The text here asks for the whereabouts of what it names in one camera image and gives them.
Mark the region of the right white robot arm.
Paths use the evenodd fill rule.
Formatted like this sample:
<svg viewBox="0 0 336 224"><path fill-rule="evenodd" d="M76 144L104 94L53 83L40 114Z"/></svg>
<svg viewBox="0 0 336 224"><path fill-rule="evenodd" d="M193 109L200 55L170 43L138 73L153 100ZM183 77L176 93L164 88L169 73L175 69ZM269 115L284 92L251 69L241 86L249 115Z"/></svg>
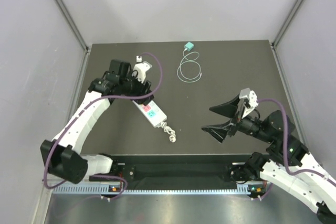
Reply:
<svg viewBox="0 0 336 224"><path fill-rule="evenodd" d="M229 118L229 121L204 126L202 130L220 143L237 132L267 143L266 155L254 152L241 166L243 177L276 185L309 207L321 223L335 223L335 179L292 135L295 125L280 102L270 99L279 110L264 120L250 116L264 102L267 100L258 100L255 94L249 97L238 95L226 103L212 106L210 111Z"/></svg>

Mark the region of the white power strip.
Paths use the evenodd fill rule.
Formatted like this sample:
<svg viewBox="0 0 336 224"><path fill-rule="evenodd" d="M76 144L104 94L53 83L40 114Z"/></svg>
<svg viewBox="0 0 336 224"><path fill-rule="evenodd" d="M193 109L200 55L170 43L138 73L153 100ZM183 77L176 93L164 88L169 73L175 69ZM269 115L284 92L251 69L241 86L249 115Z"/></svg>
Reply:
<svg viewBox="0 0 336 224"><path fill-rule="evenodd" d="M160 127L167 120L166 114L153 100L147 105L137 104L135 101L133 103L154 128Z"/></svg>

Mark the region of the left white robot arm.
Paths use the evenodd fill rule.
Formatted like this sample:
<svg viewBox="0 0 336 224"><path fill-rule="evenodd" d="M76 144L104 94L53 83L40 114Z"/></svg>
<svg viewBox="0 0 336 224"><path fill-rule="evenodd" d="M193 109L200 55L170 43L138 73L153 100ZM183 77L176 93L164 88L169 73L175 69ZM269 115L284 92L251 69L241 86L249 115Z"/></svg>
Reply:
<svg viewBox="0 0 336 224"><path fill-rule="evenodd" d="M96 174L102 174L107 180L117 178L119 168L113 164L112 157L107 154L83 157L82 147L99 117L115 99L137 104L147 104L153 99L151 83L146 80L151 67L146 61L132 66L126 61L111 60L109 70L91 82L65 128L53 140L44 140L41 144L45 176L51 174L73 184Z"/></svg>

